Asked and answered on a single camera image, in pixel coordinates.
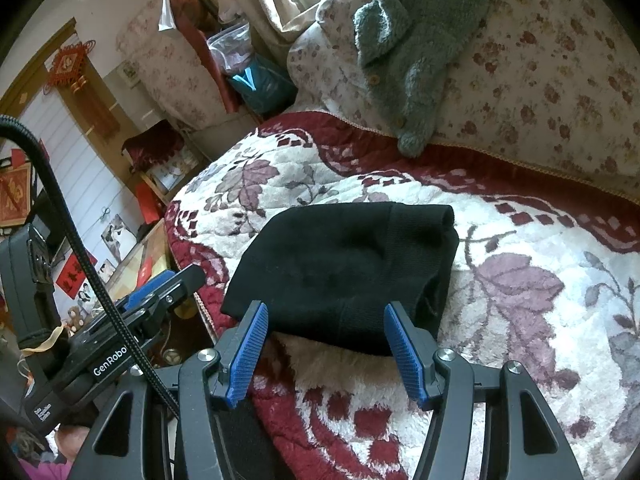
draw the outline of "black cable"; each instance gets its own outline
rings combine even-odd
[[[22,124],[20,124],[16,119],[5,115],[0,115],[0,139],[8,139],[17,144],[33,164],[33,167],[38,173],[38,176],[42,181],[42,185],[49,196],[51,204],[60,215],[60,223],[65,230],[69,245],[71,245],[71,248],[76,254],[78,262],[80,263],[82,270],[84,270],[84,273],[89,280],[89,284],[95,292],[96,298],[104,308],[105,314],[109,318],[109,321],[111,321],[116,332],[124,341],[129,352],[131,352],[134,361],[145,375],[146,380],[149,381],[151,387],[167,405],[169,410],[176,416],[176,418],[178,418],[178,403],[175,401],[174,396],[172,396],[167,387],[164,386],[158,377],[158,374],[156,374],[156,371],[146,358],[145,353],[136,342],[136,339],[130,332],[127,325],[124,323],[120,312],[114,306],[113,301],[111,301],[111,297],[104,288],[102,280],[98,277],[97,271],[94,266],[92,266],[89,256],[86,254],[84,244],[82,243],[82,240],[78,235],[78,231],[76,230],[76,226],[71,218],[71,213],[69,212],[65,199],[62,196],[58,181],[56,180],[53,170],[49,165],[49,161],[44,155],[38,141],[33,134],[27,128],[22,126]]]

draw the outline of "red banner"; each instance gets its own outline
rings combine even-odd
[[[89,251],[87,251],[87,254],[91,260],[91,264],[95,265],[98,260],[96,260]],[[65,266],[62,268],[62,272],[60,272],[56,280],[56,285],[64,290],[68,297],[74,300],[85,279],[86,275],[82,267],[80,267],[80,262],[78,262],[76,254],[71,253],[71,256],[69,256]]]
[[[0,170],[0,227],[24,224],[31,209],[31,165]]]

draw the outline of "green fuzzy sweater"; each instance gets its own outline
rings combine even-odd
[[[373,0],[354,16],[358,62],[380,115],[405,156],[435,128],[447,64],[486,14],[489,0]]]

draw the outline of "black knit hat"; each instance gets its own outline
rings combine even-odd
[[[296,207],[274,216],[246,250],[222,312],[241,319],[251,300],[270,330],[390,355],[384,307],[400,301],[438,335],[458,247],[448,205],[395,202]]]

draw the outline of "person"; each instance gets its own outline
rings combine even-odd
[[[56,445],[66,463],[41,462],[34,466],[21,458],[18,462],[30,480],[66,480],[88,434],[89,428],[84,426],[60,426],[56,431]]]

